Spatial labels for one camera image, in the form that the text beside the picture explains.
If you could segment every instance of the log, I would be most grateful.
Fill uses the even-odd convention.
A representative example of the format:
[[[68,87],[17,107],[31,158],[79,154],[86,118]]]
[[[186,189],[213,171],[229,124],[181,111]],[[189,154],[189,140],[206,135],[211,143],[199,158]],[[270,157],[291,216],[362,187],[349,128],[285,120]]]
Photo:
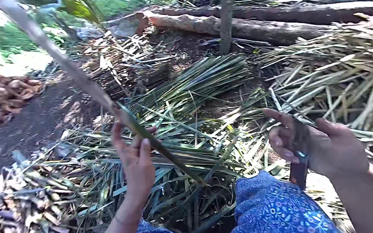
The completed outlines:
[[[221,19],[210,17],[195,17],[191,15],[169,16],[145,11],[156,27],[173,28],[195,33],[219,35]],[[274,46],[287,46],[295,43],[297,37],[313,39],[324,35],[326,31],[335,30],[336,26],[313,25],[304,23],[286,23],[232,19],[232,36],[255,41],[266,41]]]
[[[202,7],[196,9],[162,9],[159,14],[221,17],[221,7]],[[354,13],[373,15],[373,2],[350,2],[323,5],[303,5],[293,7],[234,7],[232,17],[237,19],[256,19],[262,21],[298,22],[330,25],[332,22],[358,23],[361,18]]]

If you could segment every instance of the tree bark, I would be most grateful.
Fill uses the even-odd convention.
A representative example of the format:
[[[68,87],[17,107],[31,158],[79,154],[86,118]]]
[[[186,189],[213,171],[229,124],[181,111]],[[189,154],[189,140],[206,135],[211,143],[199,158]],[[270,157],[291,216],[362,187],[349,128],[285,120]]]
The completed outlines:
[[[196,9],[162,9],[159,14],[192,16],[215,16],[221,18],[221,8],[202,7]],[[294,7],[233,7],[232,17],[237,19],[256,19],[265,21],[299,22],[309,24],[326,24],[332,22],[354,22],[361,21],[354,13],[365,13],[373,15],[373,2],[350,2],[323,5],[303,5]]]
[[[220,53],[227,55],[231,47],[232,0],[221,0]]]
[[[151,11],[145,11],[143,14],[148,17],[156,27],[174,28],[216,36],[220,34],[219,30],[221,20],[214,16],[195,17],[187,14],[181,16],[169,16],[154,14]],[[232,19],[233,37],[266,41],[274,46],[293,44],[298,37],[313,39],[324,35],[326,31],[333,29],[337,29],[337,27],[303,23]]]

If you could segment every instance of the soil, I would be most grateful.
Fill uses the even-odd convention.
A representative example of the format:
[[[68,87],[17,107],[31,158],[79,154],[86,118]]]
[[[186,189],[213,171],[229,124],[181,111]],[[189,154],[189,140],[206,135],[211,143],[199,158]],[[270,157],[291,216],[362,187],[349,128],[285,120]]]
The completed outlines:
[[[46,86],[13,120],[0,126],[0,171],[13,164],[11,151],[20,150],[28,157],[59,139],[65,128],[90,126],[100,115],[100,105],[73,86],[69,78]]]

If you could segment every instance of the wooden stake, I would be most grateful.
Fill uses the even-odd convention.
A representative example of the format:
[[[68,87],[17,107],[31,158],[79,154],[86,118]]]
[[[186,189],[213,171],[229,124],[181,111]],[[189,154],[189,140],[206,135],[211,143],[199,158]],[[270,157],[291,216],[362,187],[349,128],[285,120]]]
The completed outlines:
[[[221,26],[220,26],[220,53],[226,55],[230,53],[231,28],[232,28],[232,1],[221,0]]]

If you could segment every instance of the floral pattern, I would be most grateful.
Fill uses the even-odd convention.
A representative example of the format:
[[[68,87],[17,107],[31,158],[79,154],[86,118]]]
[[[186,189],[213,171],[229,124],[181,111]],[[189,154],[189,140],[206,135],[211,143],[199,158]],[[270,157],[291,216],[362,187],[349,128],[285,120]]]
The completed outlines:
[[[239,179],[235,192],[237,227],[233,233],[336,233],[329,217],[292,183],[261,171]]]

